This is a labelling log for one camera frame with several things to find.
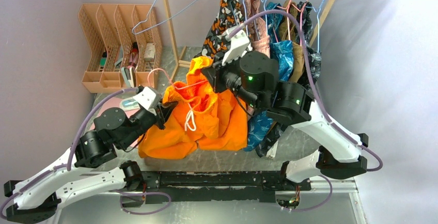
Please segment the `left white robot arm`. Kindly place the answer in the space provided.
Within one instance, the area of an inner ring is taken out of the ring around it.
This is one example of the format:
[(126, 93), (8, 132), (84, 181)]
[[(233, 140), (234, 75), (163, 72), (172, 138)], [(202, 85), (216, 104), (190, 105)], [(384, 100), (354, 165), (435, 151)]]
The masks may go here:
[(118, 107), (105, 110), (94, 119), (95, 127), (80, 136), (55, 162), (24, 181), (4, 184), (7, 200), (1, 218), (16, 223), (45, 221), (61, 208), (105, 191), (135, 191), (145, 186), (138, 163), (126, 161), (100, 174), (85, 177), (95, 168), (115, 159), (152, 127), (163, 129), (176, 102), (158, 102), (141, 107), (131, 116)]

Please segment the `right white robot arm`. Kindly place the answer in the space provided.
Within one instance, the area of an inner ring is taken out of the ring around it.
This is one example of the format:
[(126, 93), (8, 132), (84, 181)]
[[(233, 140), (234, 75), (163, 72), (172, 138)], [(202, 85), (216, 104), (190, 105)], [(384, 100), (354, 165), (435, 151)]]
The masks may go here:
[(352, 134), (324, 116), (316, 97), (298, 83), (279, 79), (279, 63), (260, 52), (249, 52), (231, 62), (214, 62), (201, 70), (214, 92), (230, 90), (255, 112), (298, 129), (320, 144), (311, 155), (283, 163), (279, 184), (293, 189), (307, 178), (324, 175), (343, 180), (367, 171), (362, 147), (368, 136)]

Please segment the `pink wire hanger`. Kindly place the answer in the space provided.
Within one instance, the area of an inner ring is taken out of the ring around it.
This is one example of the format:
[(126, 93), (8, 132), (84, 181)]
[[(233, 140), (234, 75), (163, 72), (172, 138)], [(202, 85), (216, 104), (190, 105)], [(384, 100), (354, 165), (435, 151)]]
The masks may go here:
[(189, 88), (189, 87), (194, 87), (194, 86), (197, 86), (197, 85), (200, 85), (200, 84), (203, 84), (203, 83), (206, 83), (206, 82), (207, 82), (207, 80), (205, 79), (205, 80), (203, 80), (203, 81), (198, 81), (198, 82), (193, 83), (193, 84), (188, 84), (188, 85), (185, 85), (185, 86), (182, 86), (182, 87), (178, 87), (178, 86), (175, 85), (175, 83), (172, 81), (172, 79), (170, 78), (170, 76), (168, 75), (168, 73), (167, 73), (164, 69), (162, 69), (162, 68), (156, 68), (156, 69), (152, 69), (152, 70), (148, 73), (148, 75), (147, 75), (147, 82), (148, 82), (148, 83), (150, 83), (150, 77), (151, 77), (151, 75), (153, 75), (155, 72), (163, 72), (163, 73), (165, 74), (165, 76), (166, 76), (166, 78), (167, 78), (169, 84), (170, 84), (171, 86), (173, 86), (173, 88), (176, 89), (176, 90), (183, 90), (183, 89), (186, 89), (186, 88)]

